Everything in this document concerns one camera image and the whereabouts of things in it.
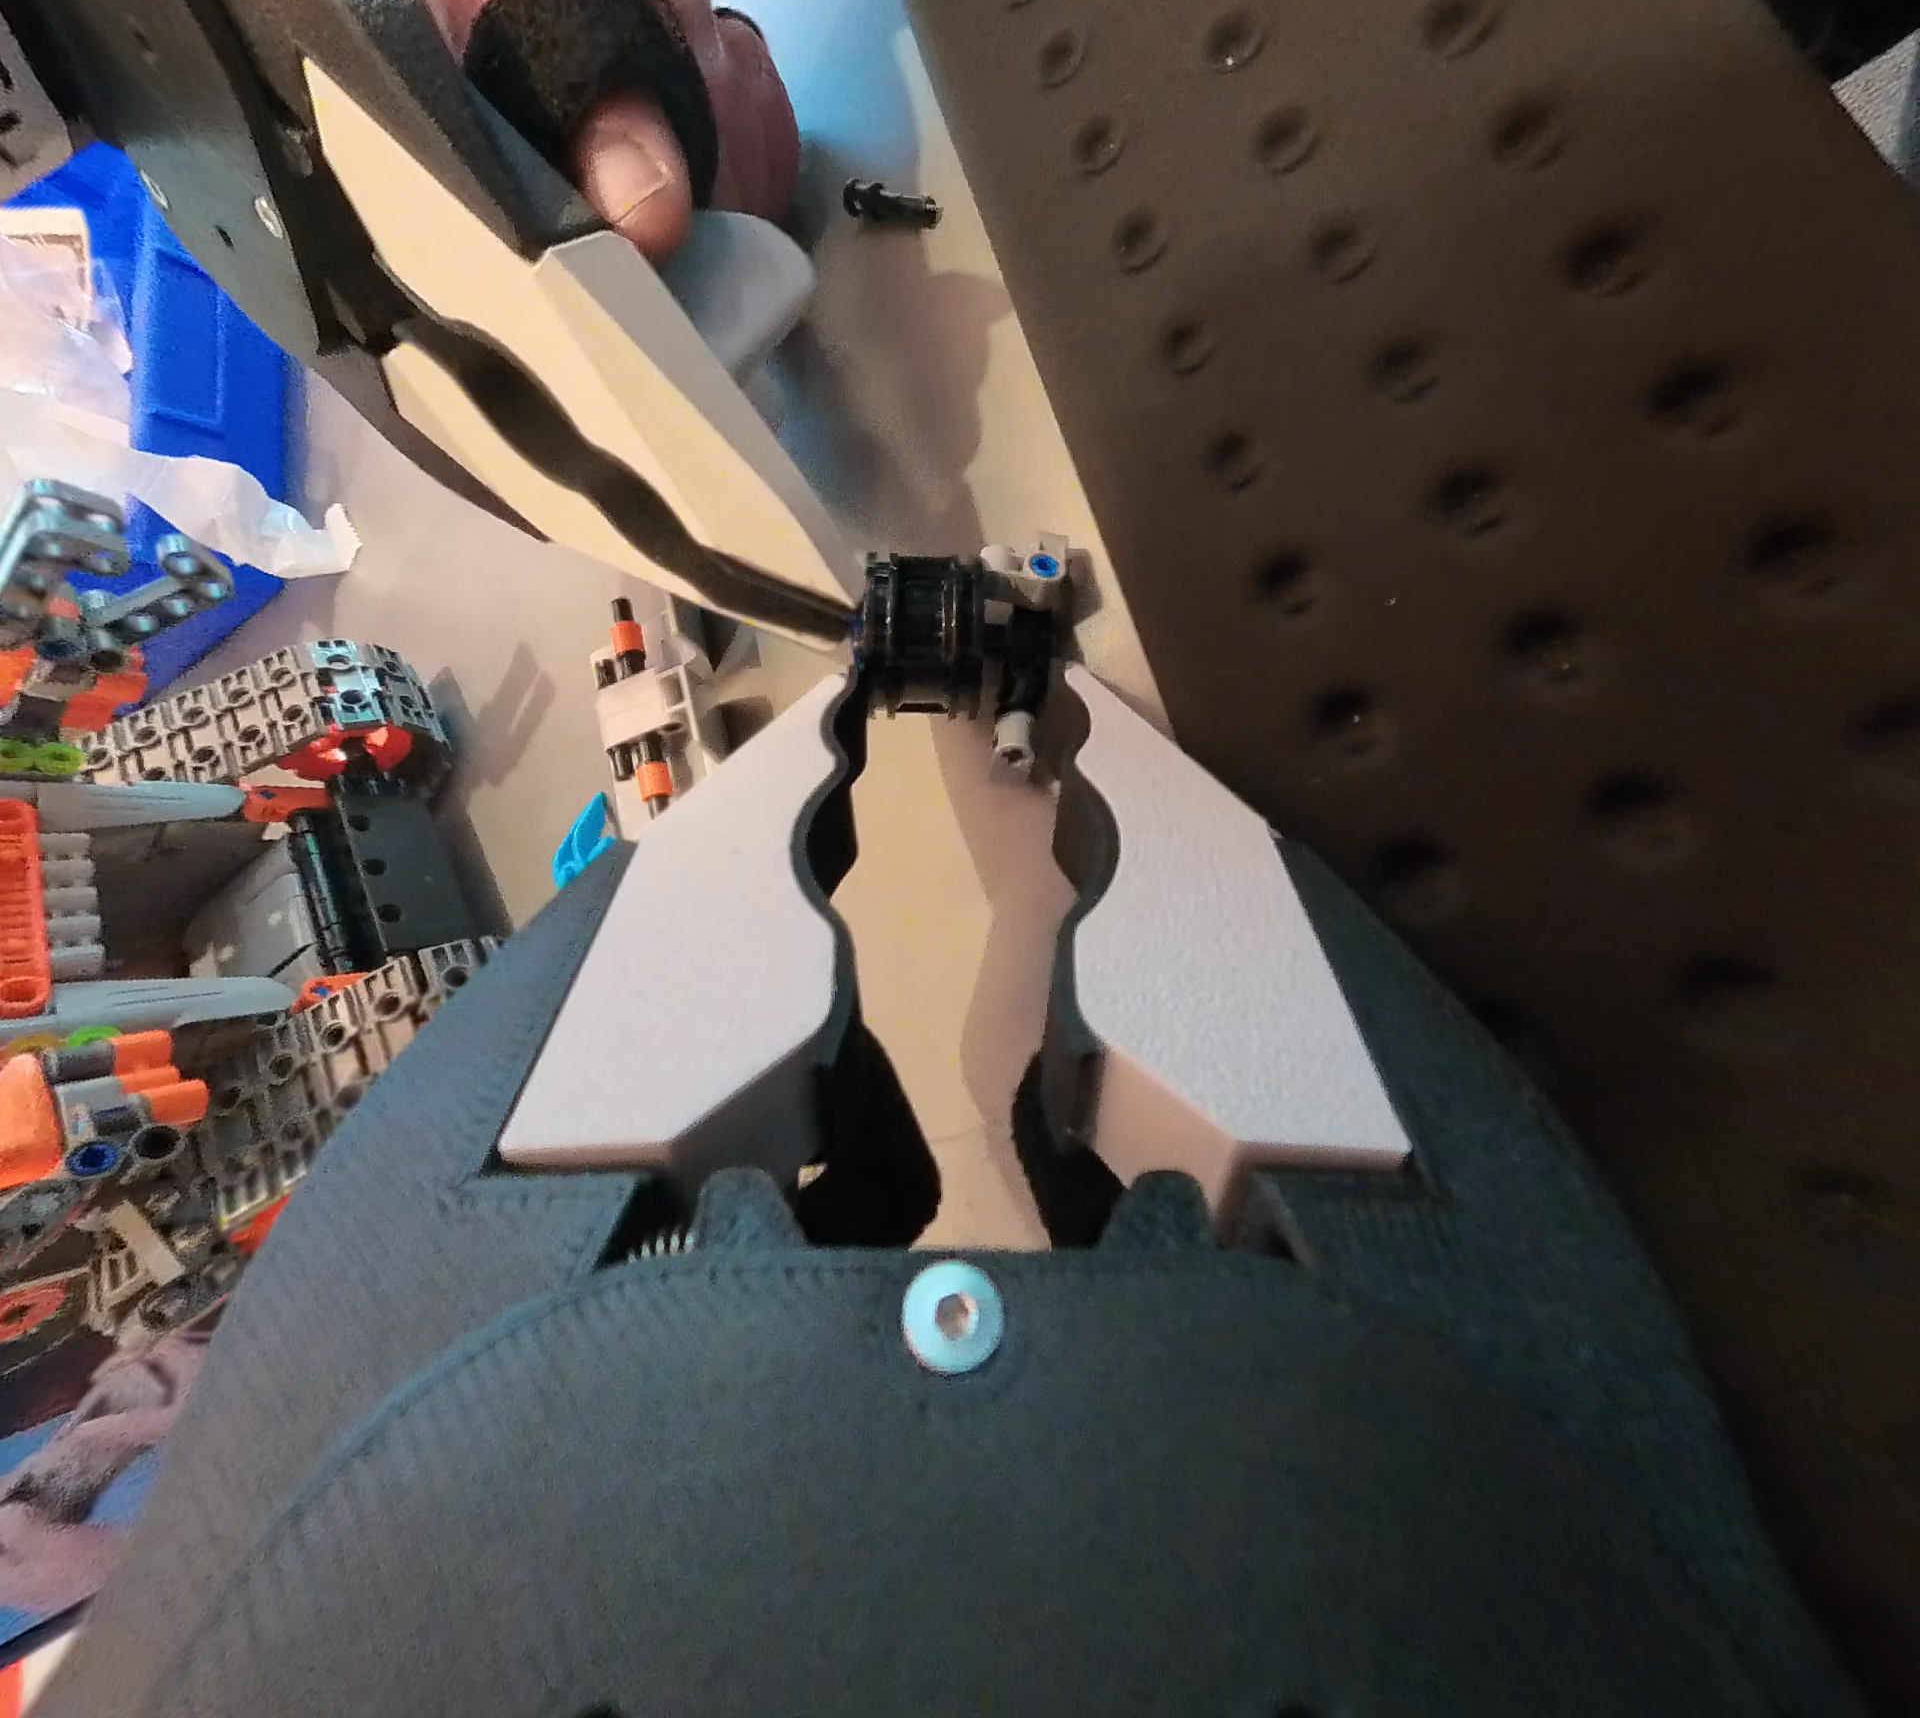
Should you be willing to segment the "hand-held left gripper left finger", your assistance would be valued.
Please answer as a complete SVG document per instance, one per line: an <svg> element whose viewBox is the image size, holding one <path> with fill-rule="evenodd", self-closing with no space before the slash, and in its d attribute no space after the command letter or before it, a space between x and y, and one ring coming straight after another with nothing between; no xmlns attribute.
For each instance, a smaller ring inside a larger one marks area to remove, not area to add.
<svg viewBox="0 0 1920 1718"><path fill-rule="evenodd" d="M818 1161L818 1072L852 1021L852 947L808 837L851 783L817 683L648 824L516 1095L519 1174L800 1175Z"/></svg>

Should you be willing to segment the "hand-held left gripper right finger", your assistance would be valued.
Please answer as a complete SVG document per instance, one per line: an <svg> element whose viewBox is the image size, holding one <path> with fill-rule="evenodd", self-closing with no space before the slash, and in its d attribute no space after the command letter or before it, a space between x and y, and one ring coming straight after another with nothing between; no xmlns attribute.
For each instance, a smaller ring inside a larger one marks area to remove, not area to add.
<svg viewBox="0 0 1920 1718"><path fill-rule="evenodd" d="M1056 680L1051 1135L1116 1179L1397 1171L1413 1139L1275 830L1085 667Z"/></svg>

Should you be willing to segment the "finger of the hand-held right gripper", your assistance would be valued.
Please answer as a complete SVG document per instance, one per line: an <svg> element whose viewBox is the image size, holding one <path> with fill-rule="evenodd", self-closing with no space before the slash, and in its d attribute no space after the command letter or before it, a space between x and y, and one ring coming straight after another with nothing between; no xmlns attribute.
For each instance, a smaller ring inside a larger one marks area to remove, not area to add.
<svg viewBox="0 0 1920 1718"><path fill-rule="evenodd" d="M464 325L511 353L698 543L858 600L858 560L827 507L630 243L586 230L511 249L323 66L305 61L303 78L323 156L410 302L403 319Z"/></svg>
<svg viewBox="0 0 1920 1718"><path fill-rule="evenodd" d="M544 539L791 643L842 647L855 600L698 543L668 499L574 422L511 353L410 313L382 356L397 410Z"/></svg>

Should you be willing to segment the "black toy wheel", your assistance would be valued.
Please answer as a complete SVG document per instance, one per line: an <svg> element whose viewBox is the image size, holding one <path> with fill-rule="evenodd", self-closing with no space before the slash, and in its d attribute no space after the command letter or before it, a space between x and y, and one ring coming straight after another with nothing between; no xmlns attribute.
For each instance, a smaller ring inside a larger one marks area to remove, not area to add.
<svg viewBox="0 0 1920 1718"><path fill-rule="evenodd" d="M869 714L974 718L986 673L986 570L975 556L874 553L852 628Z"/></svg>

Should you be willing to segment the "black angled connector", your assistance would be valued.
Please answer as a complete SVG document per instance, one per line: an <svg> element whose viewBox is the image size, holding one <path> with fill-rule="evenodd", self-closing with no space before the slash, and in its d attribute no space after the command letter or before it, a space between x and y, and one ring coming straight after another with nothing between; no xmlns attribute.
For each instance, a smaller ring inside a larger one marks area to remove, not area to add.
<svg viewBox="0 0 1920 1718"><path fill-rule="evenodd" d="M1001 611L1001 620L986 616L985 623L986 667L995 677L992 717L1039 717L1059 654L1059 613L1039 604L1005 604Z"/></svg>

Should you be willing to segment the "grey holed connector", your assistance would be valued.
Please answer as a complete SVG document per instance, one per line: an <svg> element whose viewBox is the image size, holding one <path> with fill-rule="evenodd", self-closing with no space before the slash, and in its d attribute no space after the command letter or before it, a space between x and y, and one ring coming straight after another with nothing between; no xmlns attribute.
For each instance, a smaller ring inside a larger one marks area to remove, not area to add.
<svg viewBox="0 0 1920 1718"><path fill-rule="evenodd" d="M986 546L978 553L986 597L1032 611L1059 611L1071 591L1071 539L1039 533L1023 546Z"/></svg>

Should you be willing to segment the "white block with orange pins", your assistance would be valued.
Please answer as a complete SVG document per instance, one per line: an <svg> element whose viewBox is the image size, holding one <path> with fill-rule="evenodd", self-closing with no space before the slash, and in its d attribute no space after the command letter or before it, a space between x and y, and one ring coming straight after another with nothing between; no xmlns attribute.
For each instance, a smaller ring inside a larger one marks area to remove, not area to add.
<svg viewBox="0 0 1920 1718"><path fill-rule="evenodd" d="M731 754L705 613L678 597L617 600L591 651L607 821L623 843L677 807Z"/></svg>

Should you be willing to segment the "blue storage bin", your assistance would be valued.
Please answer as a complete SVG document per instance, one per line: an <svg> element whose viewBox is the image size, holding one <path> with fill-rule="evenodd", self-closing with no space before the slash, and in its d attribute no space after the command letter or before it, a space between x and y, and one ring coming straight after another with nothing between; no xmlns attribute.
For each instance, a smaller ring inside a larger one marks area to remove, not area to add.
<svg viewBox="0 0 1920 1718"><path fill-rule="evenodd" d="M92 255L118 292L132 346L132 444L142 453L240 464L275 499L293 506L286 464L289 440L303 419L300 369L182 250L126 155L92 146L6 208L62 205L81 208L88 220ZM6 487L2 506L12 506L16 491L21 484ZM182 530L142 501L106 499L123 511L132 564L121 577L88 577L82 587L132 594L160 577L160 539ZM266 570L213 556L230 570L228 600L166 628L146 651L152 696L212 660L286 584Z"/></svg>

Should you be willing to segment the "tracked toy robot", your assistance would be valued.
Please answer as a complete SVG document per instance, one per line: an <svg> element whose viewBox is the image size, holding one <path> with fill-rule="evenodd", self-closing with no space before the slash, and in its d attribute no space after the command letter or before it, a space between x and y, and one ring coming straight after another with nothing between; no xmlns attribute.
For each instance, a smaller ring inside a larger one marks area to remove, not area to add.
<svg viewBox="0 0 1920 1718"><path fill-rule="evenodd" d="M203 1321L323 1144L487 964L451 744L377 643L146 698L230 597L71 482L2 511L2 1385Z"/></svg>

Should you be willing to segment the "black perforated panel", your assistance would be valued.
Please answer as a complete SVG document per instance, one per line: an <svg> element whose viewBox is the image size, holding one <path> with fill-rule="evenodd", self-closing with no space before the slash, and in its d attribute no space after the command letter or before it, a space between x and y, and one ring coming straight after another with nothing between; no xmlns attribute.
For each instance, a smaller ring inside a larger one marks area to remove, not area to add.
<svg viewBox="0 0 1920 1718"><path fill-rule="evenodd" d="M1916 196L1755 0L902 0L1163 710L1550 1081L1916 1712Z"/></svg>

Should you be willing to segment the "blue robot kit box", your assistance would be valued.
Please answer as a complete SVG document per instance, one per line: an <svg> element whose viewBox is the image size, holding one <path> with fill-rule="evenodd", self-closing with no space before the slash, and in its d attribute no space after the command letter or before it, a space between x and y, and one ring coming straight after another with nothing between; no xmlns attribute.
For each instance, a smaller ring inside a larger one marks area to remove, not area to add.
<svg viewBox="0 0 1920 1718"><path fill-rule="evenodd" d="M212 1339L200 1325L118 1350L71 1406L2 1440L6 1650L34 1643L109 1580Z"/></svg>

